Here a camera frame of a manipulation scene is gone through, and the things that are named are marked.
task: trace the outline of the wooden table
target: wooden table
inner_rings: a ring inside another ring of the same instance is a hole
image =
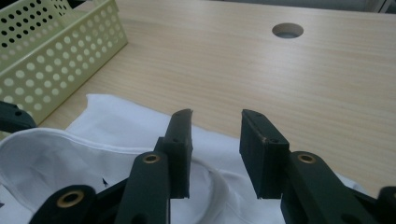
[[[199,0],[118,0],[129,44],[42,127],[66,128],[87,93],[116,94],[239,136],[266,115],[291,150],[318,154],[375,196],[396,185],[396,15]],[[275,36],[282,22],[304,28]]]

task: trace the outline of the white fabric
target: white fabric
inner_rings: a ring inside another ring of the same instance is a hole
[[[129,175],[134,158],[164,136],[169,120],[118,97],[92,94],[66,131],[12,134],[0,142],[1,223],[27,223],[57,189],[86,184],[101,191],[102,178],[109,186],[118,183]],[[257,200],[239,139],[193,126],[192,142],[191,197],[171,201],[172,223],[284,223],[279,200]]]

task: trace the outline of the pale green basket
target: pale green basket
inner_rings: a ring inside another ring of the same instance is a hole
[[[40,123],[127,44],[115,1],[93,2],[88,12],[66,0],[0,10],[1,101]]]

